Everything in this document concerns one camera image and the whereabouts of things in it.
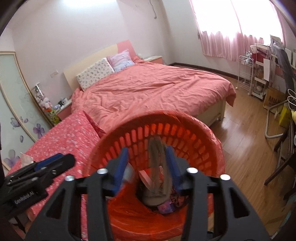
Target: floral pillow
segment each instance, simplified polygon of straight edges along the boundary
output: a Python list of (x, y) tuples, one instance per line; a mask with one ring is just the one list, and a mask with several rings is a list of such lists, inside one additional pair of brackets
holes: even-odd
[(82, 73), (76, 76), (83, 91), (91, 87), (94, 83), (114, 73), (114, 69), (109, 64), (107, 58), (94, 63)]
[(108, 61), (116, 73), (135, 64), (131, 60), (128, 49), (113, 56), (108, 56)]

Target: yellow bag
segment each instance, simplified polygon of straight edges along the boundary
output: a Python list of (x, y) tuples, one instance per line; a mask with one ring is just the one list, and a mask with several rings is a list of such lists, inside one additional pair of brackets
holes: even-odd
[(279, 117), (279, 125), (285, 128), (288, 128), (290, 124), (290, 120), (292, 120), (292, 113), (291, 110), (289, 110), (286, 105), (284, 105), (281, 115)]
[(296, 111), (291, 110), (292, 112), (292, 119), (294, 121), (294, 123), (296, 124)]

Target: wardrobe door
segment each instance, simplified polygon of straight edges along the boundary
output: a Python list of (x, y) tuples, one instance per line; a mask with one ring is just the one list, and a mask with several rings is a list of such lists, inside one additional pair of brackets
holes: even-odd
[(2, 92), (0, 92), (0, 123), (1, 161), (6, 169), (10, 170), (20, 158), (20, 153), (25, 153), (34, 142), (15, 119)]
[(11, 126), (21, 126), (33, 141), (42, 138), (52, 126), (27, 88), (15, 53), (0, 53), (0, 88), (14, 115)]

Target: nightstand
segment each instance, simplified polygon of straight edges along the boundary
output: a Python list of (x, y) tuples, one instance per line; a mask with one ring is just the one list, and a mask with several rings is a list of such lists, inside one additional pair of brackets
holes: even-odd
[(155, 63), (155, 64), (163, 64), (163, 57), (162, 56), (151, 56), (144, 59), (145, 61)]
[(72, 105), (72, 100), (68, 100), (66, 104), (64, 104), (64, 108), (62, 110), (58, 110), (56, 112), (57, 116), (63, 120), (69, 115), (71, 115), (71, 105)]

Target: cardboard box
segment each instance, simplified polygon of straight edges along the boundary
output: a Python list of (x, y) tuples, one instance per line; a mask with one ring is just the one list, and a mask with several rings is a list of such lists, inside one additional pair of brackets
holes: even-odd
[[(265, 99), (263, 102), (263, 107), (268, 109), (270, 106), (278, 104), (286, 99), (286, 94), (274, 89), (272, 87), (268, 87), (267, 93), (265, 95)], [(272, 113), (276, 112), (276, 108), (271, 110)]]

